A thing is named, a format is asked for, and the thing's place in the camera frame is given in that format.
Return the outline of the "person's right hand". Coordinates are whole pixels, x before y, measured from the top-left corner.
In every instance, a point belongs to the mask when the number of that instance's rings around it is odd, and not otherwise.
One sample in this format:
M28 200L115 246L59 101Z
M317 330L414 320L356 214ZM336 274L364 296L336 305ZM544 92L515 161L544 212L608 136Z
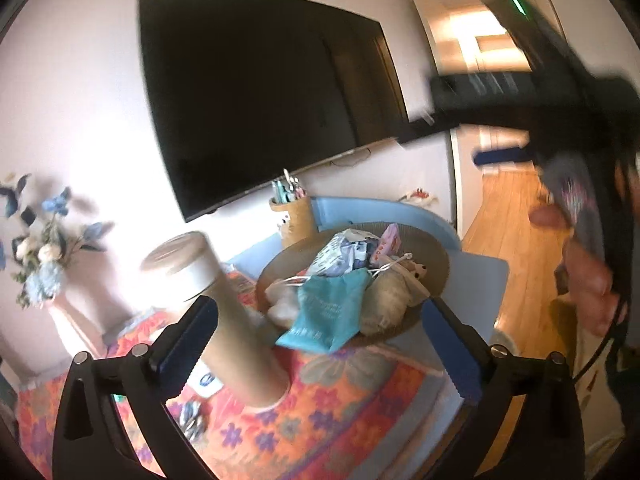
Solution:
M639 223L639 176L635 166L626 171L626 177L623 177L620 167L616 169L616 185L620 195L631 192L634 218ZM538 228L566 230L570 226L555 204L532 209L528 218ZM576 304L579 324L591 335L604 337L620 300L620 296L612 292L612 271L574 238L565 241L562 256L568 274L568 291Z

